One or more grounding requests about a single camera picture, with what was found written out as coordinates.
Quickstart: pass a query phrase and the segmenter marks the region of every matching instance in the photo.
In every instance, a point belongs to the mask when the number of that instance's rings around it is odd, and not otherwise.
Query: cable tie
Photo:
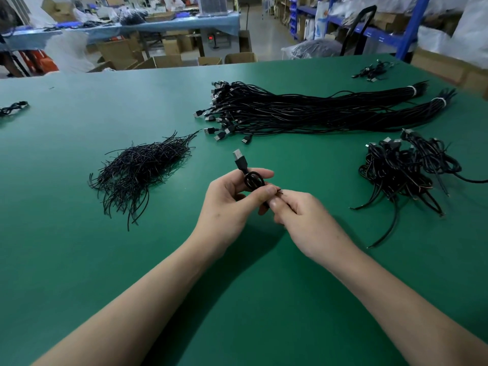
[[[407,87],[411,87],[413,89],[413,98],[417,96],[417,89],[413,86],[407,86]]]
[[[448,105],[448,102],[444,98],[433,98],[431,101],[434,101],[436,99],[442,100],[444,102],[444,107],[446,107]]]

